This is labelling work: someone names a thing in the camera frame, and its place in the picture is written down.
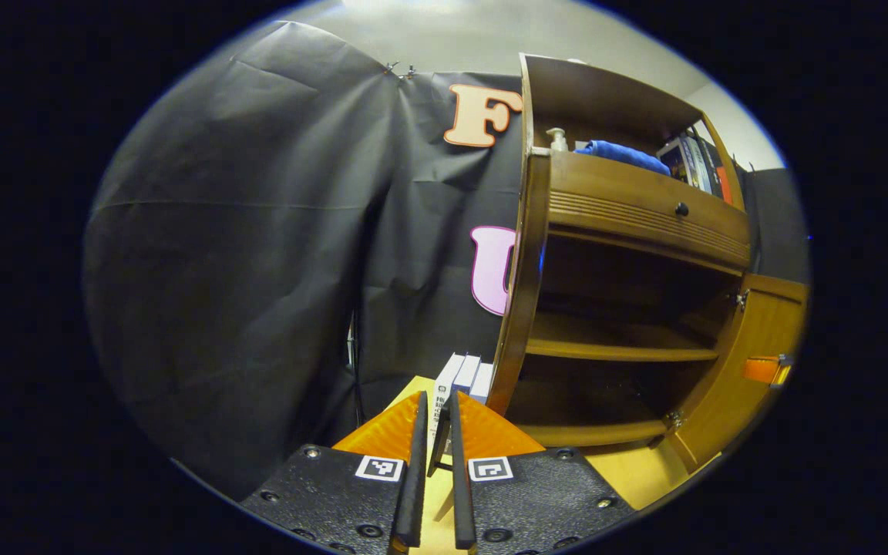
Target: orange letter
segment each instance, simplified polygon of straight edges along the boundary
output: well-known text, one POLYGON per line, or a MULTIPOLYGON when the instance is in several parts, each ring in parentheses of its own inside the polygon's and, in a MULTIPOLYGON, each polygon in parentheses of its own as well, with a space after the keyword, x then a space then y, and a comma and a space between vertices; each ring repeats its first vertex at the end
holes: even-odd
POLYGON ((514 92, 472 85, 451 85, 451 91, 458 96, 454 127, 444 131, 444 140, 451 144, 490 147, 496 144, 496 137, 486 133, 486 122, 501 133, 509 126, 509 109, 523 110, 523 97, 514 92), (489 108, 491 99, 498 102, 489 108))

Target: blue towel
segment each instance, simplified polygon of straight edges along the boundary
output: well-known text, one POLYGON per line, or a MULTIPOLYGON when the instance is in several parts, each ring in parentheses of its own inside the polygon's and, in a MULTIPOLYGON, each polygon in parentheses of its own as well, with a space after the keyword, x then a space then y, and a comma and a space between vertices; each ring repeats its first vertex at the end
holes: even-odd
POLYGON ((614 160, 616 162, 624 162, 626 164, 645 168, 651 172, 663 173, 663 175, 667 177, 670 176, 670 168, 655 157, 646 154, 645 152, 638 151, 635 148, 630 148, 614 142, 593 140, 588 143, 588 146, 579 148, 574 152, 608 158, 609 160, 614 160))

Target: wooden cabinet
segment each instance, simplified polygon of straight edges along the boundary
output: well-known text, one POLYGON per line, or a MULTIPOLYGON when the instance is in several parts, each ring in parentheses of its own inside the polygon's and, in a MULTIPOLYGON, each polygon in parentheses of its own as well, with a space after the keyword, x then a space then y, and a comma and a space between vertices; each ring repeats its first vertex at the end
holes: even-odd
POLYGON ((523 187, 489 407, 545 446, 677 445, 688 469, 758 410, 745 358, 791 352, 806 288, 744 274, 749 226, 728 199, 646 169, 547 148, 610 140, 655 154, 708 117, 648 85, 522 56, 523 187), (676 210, 678 205, 687 210, 676 210), (739 295, 748 289, 744 304, 739 295))

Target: soap dispenser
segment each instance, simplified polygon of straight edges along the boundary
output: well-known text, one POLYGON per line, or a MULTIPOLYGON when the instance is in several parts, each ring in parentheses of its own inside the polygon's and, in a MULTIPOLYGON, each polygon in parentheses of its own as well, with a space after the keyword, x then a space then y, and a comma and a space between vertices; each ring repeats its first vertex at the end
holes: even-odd
POLYGON ((553 142, 550 144, 550 150, 567 152, 567 140, 564 138, 563 129, 560 127, 553 127, 553 129, 547 129, 547 134, 553 137, 553 142))

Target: white wall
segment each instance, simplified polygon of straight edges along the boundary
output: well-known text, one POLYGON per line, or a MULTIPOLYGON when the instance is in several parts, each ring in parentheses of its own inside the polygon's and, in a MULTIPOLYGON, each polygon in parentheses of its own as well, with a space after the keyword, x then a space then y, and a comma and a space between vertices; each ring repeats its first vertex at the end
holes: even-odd
POLYGON ((693 63, 619 15, 572 0, 321 0, 274 19, 344 39, 395 73, 519 75, 519 52, 581 59, 653 85, 704 110, 746 169, 782 168, 749 113, 693 63))
MULTIPOLYGON (((684 101, 708 114, 728 153, 735 155, 735 161, 742 168, 769 170, 785 167, 767 131, 719 84, 712 81, 684 97, 684 101)), ((706 133, 700 123, 695 129, 698 133, 706 133)))

